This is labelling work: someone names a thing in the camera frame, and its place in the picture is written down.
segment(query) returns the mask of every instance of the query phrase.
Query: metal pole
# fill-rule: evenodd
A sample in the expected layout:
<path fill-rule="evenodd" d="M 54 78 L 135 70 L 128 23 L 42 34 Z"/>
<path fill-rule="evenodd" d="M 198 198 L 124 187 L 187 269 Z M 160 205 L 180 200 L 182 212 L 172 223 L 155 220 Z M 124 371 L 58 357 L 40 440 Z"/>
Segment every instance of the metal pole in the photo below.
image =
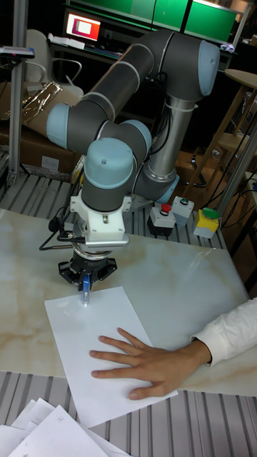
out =
<path fill-rule="evenodd" d="M 232 44 L 233 44 L 233 47 L 234 47 L 235 49 L 236 49 L 238 40 L 239 40 L 239 38 L 241 37 L 241 33 L 242 33 L 242 30 L 243 30 L 244 25 L 245 25 L 245 23 L 246 23 L 246 19 L 248 18 L 248 14 L 249 14 L 249 11 L 250 11 L 250 9 L 251 9 L 251 6 L 252 6 L 252 4 L 249 2 L 248 5 L 247 5 L 247 7 L 246 7 L 245 12 L 243 13 L 243 17 L 242 17 L 242 19 L 241 19 L 241 21 L 240 21 L 240 24 L 239 24 L 239 26 L 238 26 L 238 29 L 237 29 L 237 32 L 236 32 L 236 36 L 235 36 L 234 41 L 233 41 L 233 43 L 232 43 Z"/>
<path fill-rule="evenodd" d="M 231 202 L 231 199 L 240 184 L 240 181 L 243 177 L 245 170 L 247 169 L 248 165 L 251 162 L 251 158 L 253 157 L 254 153 L 257 149 L 257 124 L 253 129 L 253 133 L 251 134 L 243 153 L 238 160 L 238 164 L 236 165 L 231 178 L 228 181 L 228 184 L 218 202 L 216 210 L 220 213 L 222 217 L 228 208 L 228 205 Z"/>
<path fill-rule="evenodd" d="M 13 46 L 25 47 L 29 0 L 14 0 Z M 9 140 L 9 175 L 7 184 L 15 184 L 19 176 L 21 143 L 21 105 L 24 84 L 24 60 L 11 72 L 11 117 Z"/>
<path fill-rule="evenodd" d="M 187 21 L 188 21 L 188 18 L 189 18 L 189 14 L 190 14 L 192 5 L 193 5 L 193 0 L 188 0 L 188 3 L 186 5 L 185 14 L 183 16 L 182 23 L 181 23 L 181 29 L 179 31 L 180 34 L 184 34 L 185 33 L 186 24 L 187 24 Z"/>

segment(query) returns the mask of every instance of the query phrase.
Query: human hand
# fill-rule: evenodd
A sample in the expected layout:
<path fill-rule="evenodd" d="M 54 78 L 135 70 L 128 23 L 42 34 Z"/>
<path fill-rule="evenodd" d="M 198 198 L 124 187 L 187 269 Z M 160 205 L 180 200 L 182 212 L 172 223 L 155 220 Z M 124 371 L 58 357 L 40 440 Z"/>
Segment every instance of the human hand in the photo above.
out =
<path fill-rule="evenodd" d="M 208 347 L 199 340 L 177 349 L 151 348 L 128 332 L 118 329 L 130 343 L 100 336 L 105 344 L 121 349 L 122 353 L 91 351 L 90 356 L 111 362 L 130 365 L 130 368 L 93 371 L 94 378 L 135 378 L 150 381 L 152 386 L 137 388 L 130 392 L 131 400 L 141 400 L 151 396 L 164 396 L 178 388 L 200 365 L 211 360 Z"/>

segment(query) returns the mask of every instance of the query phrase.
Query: screen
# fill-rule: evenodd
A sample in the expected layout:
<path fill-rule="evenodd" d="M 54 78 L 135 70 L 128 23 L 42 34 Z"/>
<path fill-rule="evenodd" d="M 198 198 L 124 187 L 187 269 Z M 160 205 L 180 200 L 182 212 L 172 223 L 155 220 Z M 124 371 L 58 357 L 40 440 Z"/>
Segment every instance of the screen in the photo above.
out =
<path fill-rule="evenodd" d="M 70 13 L 67 21 L 66 33 L 69 35 L 97 41 L 101 22 L 93 21 L 83 16 Z"/>
<path fill-rule="evenodd" d="M 179 31 L 188 0 L 73 0 L 91 12 L 94 7 L 102 17 L 116 19 L 145 29 L 155 26 Z M 204 0 L 193 0 L 186 33 L 200 38 L 226 42 L 236 11 Z"/>

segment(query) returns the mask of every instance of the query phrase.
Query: finger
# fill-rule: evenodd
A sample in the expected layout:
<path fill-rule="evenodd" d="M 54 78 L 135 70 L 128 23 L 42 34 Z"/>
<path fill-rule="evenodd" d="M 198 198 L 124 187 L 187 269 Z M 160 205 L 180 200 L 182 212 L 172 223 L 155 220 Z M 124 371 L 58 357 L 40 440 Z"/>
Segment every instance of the finger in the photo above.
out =
<path fill-rule="evenodd" d="M 110 346 L 114 346 L 114 348 L 121 349 L 130 356 L 137 356 L 140 353 L 138 348 L 132 346 L 129 343 L 126 343 L 125 341 L 115 340 L 113 338 L 109 338 L 108 336 L 99 336 L 99 340 L 104 344 L 108 344 Z"/>
<path fill-rule="evenodd" d="M 149 397 L 162 397 L 164 396 L 164 389 L 161 383 L 155 384 L 151 387 L 136 388 L 130 392 L 130 400 L 142 400 Z"/>
<path fill-rule="evenodd" d="M 94 358 L 100 358 L 101 360 L 108 360 L 110 362 L 124 363 L 126 365 L 137 365 L 137 359 L 133 356 L 127 356 L 126 354 L 119 354 L 117 352 L 100 352 L 90 351 L 89 355 Z"/>
<path fill-rule="evenodd" d="M 146 344 L 142 343 L 142 341 L 138 340 L 135 336 L 131 335 L 126 330 L 118 328 L 118 332 L 120 335 L 125 336 L 125 338 L 130 341 L 136 348 L 143 349 L 146 347 Z"/>
<path fill-rule="evenodd" d="M 140 379 L 140 370 L 137 368 L 115 368 L 114 370 L 92 371 L 91 375 L 99 379 L 134 378 Z"/>

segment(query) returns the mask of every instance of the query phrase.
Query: yellow box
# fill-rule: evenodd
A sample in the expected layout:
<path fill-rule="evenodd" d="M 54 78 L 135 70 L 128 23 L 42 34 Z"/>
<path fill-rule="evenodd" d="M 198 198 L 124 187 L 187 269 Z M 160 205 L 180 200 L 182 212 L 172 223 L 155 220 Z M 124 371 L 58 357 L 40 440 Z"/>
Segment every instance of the yellow box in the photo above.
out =
<path fill-rule="evenodd" d="M 203 214 L 203 210 L 199 209 L 198 213 L 196 214 L 196 227 L 207 228 L 211 231 L 216 231 L 218 228 L 219 222 L 218 219 L 210 219 Z"/>

